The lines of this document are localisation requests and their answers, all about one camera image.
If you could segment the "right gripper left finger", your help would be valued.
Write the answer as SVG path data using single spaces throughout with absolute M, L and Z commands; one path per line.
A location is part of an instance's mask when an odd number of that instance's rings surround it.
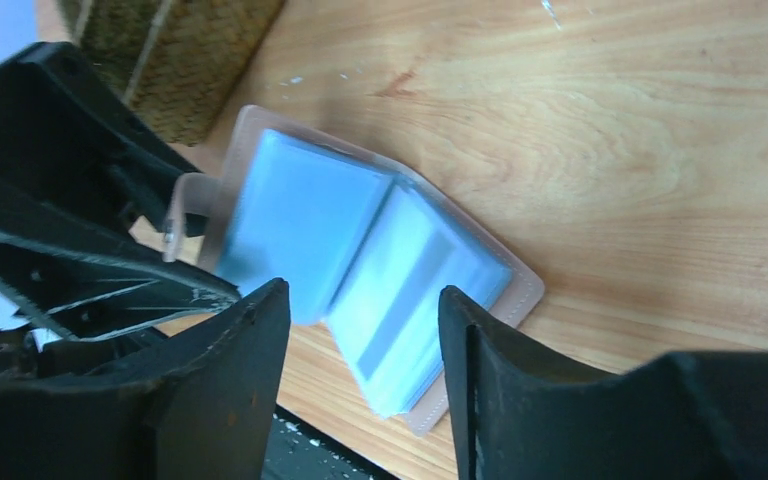
M 227 310 L 94 368 L 41 376 L 0 330 L 0 479 L 257 479 L 290 329 L 274 279 Z

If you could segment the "pink card holder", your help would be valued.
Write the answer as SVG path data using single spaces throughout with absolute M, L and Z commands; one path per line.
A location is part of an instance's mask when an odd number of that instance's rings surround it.
M 407 165 L 249 105 L 220 176 L 175 183 L 166 261 L 206 218 L 198 266 L 249 294 L 289 285 L 297 325 L 324 324 L 369 408 L 417 436 L 448 410 L 438 304 L 448 286 L 510 326 L 543 297 L 539 276 Z

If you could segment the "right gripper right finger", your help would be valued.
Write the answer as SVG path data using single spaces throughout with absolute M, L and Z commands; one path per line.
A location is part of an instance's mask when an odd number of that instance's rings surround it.
M 462 479 L 768 479 L 768 352 L 670 352 L 612 374 L 453 286 L 438 323 Z

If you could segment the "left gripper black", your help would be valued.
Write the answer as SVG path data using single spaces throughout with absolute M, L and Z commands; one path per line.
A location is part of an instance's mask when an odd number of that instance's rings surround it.
M 235 286 L 126 234 L 141 217 L 162 229 L 176 181 L 197 170 L 76 45 L 36 42 L 4 60 L 0 178 L 13 186 L 0 180 L 0 293 L 78 341 L 231 307 Z

